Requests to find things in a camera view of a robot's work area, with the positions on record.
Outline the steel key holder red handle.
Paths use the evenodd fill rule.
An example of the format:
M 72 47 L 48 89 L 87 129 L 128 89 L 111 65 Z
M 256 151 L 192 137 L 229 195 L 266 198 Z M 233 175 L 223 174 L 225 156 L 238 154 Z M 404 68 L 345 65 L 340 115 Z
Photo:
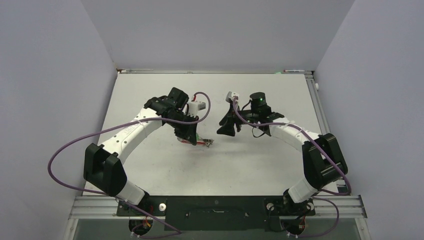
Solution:
M 183 144 L 189 144 L 189 145 L 194 145 L 191 142 L 189 142 L 188 140 L 182 139 L 182 138 L 177 138 L 177 140 L 180 143 Z M 196 141 L 195 146 L 201 146 L 201 147 L 206 147 L 209 148 L 212 144 L 214 143 L 213 139 L 209 139 L 209 138 L 200 138 Z

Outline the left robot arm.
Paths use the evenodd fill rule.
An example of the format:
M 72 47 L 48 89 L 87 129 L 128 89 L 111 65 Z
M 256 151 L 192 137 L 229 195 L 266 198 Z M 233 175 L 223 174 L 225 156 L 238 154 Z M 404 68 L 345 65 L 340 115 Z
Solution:
M 177 138 L 197 145 L 198 113 L 206 103 L 190 101 L 182 90 L 173 87 L 168 95 L 149 99 L 130 122 L 99 145 L 90 144 L 84 154 L 83 178 L 110 197 L 129 202 L 136 215 L 148 211 L 149 194 L 132 183 L 124 163 L 135 148 L 150 134 L 165 124 L 174 129 Z

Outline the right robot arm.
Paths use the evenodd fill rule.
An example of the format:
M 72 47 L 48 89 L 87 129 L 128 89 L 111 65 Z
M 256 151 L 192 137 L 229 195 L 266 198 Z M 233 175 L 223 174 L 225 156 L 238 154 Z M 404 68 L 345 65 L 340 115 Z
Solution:
M 217 134 L 233 137 L 242 125 L 249 125 L 284 141 L 301 153 L 303 175 L 283 193 L 282 207 L 287 213 L 297 213 L 303 203 L 325 191 L 325 186 L 346 177 L 348 166 L 333 134 L 311 132 L 289 121 L 283 114 L 272 111 L 263 92 L 250 95 L 248 110 L 239 107 L 239 94 L 236 92 L 230 91 L 225 100 L 229 103 L 229 110 L 219 122 Z

